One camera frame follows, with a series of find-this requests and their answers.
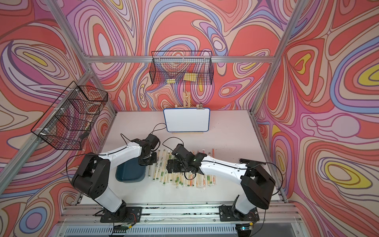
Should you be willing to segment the slim bamboo panda pack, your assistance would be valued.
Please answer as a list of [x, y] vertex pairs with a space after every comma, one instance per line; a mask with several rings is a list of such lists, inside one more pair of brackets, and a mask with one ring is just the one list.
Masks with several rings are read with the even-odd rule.
[[158, 181], [160, 181], [160, 176], [161, 176], [162, 167], [163, 167], [165, 157], [166, 157], [166, 150], [164, 149], [162, 154], [161, 154], [161, 158], [160, 158], [160, 162], [159, 162], [159, 169], [158, 169], [158, 173], [157, 173], [157, 180]]

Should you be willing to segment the slim panda chopstick pack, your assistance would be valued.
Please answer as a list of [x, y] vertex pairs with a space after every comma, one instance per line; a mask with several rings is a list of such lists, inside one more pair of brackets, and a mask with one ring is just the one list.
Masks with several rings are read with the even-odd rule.
[[175, 177], [175, 187], [179, 188], [179, 185], [180, 185], [180, 176], [179, 176], [179, 174], [176, 174], [176, 177]]

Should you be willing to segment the plain green text pack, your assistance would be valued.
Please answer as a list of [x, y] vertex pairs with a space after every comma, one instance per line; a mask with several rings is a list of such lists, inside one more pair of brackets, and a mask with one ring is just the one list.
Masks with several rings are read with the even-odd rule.
[[180, 184], [180, 187], [183, 187], [183, 175], [182, 174], [180, 174], [179, 175], [179, 184]]

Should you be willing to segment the teal storage box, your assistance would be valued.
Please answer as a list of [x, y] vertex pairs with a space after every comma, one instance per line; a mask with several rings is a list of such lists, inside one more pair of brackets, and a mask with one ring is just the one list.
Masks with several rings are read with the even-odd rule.
[[131, 159], [119, 165], [115, 172], [115, 178], [123, 183], [136, 183], [145, 178], [146, 167], [139, 165], [139, 159]]

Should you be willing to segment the red green chopstick pack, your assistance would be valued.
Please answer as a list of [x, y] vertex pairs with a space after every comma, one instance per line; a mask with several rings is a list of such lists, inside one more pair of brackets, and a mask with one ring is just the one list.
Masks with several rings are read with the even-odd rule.
[[206, 178], [206, 175], [204, 174], [204, 175], [202, 175], [202, 188], [203, 189], [206, 189], [206, 187], [207, 187], [207, 178]]

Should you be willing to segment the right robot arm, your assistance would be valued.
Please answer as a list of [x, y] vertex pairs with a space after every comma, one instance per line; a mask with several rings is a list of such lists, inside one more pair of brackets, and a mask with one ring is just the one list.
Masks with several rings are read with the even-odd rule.
[[172, 155], [174, 158], [166, 165], [168, 173], [215, 175], [240, 185], [243, 194], [234, 201], [234, 215], [245, 216], [255, 208], [269, 209], [276, 182], [263, 168], [264, 163], [251, 160], [247, 163], [230, 163], [205, 153], [193, 154], [182, 144], [177, 145]]

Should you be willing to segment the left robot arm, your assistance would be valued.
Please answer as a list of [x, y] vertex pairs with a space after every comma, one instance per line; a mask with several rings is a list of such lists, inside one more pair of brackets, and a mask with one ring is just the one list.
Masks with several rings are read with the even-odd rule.
[[122, 215], [126, 212], [125, 202], [109, 187], [110, 171], [132, 159], [137, 159], [140, 166], [155, 164], [159, 145], [159, 138], [150, 133], [145, 139], [133, 139], [109, 152], [86, 154], [71, 179], [71, 185], [108, 212]]

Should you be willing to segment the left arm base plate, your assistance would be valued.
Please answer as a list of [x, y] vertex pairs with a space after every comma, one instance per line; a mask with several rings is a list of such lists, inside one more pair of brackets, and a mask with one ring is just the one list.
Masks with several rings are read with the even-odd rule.
[[139, 223], [142, 214], [142, 207], [121, 207], [115, 213], [104, 210], [101, 223]]

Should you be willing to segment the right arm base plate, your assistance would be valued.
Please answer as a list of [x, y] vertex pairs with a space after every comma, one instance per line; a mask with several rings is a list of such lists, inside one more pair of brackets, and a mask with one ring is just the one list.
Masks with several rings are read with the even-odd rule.
[[219, 217], [221, 222], [243, 222], [249, 221], [256, 223], [260, 220], [258, 211], [256, 208], [250, 210], [247, 214], [242, 214], [237, 210], [234, 210], [231, 205], [219, 206]]

